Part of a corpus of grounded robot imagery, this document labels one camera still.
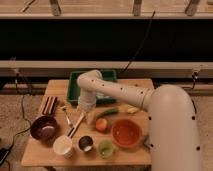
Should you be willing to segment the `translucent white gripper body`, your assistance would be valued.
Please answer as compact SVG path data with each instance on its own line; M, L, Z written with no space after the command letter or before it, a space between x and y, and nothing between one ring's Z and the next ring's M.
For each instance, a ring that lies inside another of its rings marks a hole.
M96 114L94 107L78 105L77 111L84 115L85 121L88 125L92 125L95 122Z

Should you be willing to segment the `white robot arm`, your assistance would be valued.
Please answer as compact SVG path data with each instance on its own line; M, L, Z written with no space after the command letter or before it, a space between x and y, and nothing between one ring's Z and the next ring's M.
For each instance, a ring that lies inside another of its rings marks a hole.
M84 112L103 93L148 113L152 171L202 171L196 112L188 93L176 85L156 89L105 81L98 70L81 74L78 106Z

